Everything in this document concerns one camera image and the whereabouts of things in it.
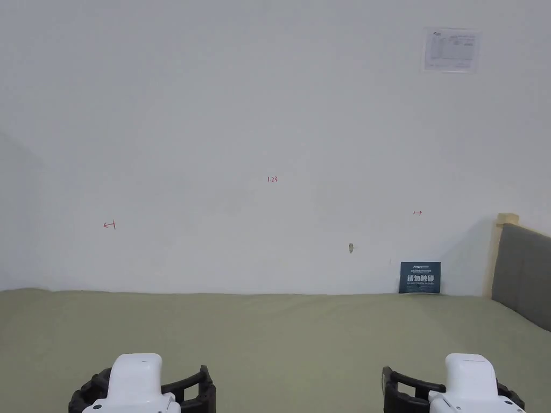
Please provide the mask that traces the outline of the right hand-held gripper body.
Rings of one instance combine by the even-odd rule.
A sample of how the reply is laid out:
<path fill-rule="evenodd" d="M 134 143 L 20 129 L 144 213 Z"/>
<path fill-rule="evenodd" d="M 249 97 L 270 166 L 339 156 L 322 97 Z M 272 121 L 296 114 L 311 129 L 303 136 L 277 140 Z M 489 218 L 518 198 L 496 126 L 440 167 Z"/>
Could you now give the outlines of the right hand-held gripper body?
<path fill-rule="evenodd" d="M 515 403 L 498 394 L 495 369 L 485 357 L 451 353 L 445 366 L 446 389 L 429 392 L 430 412 L 515 412 Z"/>

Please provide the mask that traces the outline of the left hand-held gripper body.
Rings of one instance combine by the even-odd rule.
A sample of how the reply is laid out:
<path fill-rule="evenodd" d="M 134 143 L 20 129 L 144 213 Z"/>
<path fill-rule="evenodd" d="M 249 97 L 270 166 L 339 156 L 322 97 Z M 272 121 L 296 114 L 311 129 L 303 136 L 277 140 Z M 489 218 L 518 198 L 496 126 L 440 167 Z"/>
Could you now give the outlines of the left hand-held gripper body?
<path fill-rule="evenodd" d="M 156 353 L 122 354 L 112 366 L 107 396 L 90 412 L 179 412 L 173 393 L 161 392 L 162 358 Z"/>

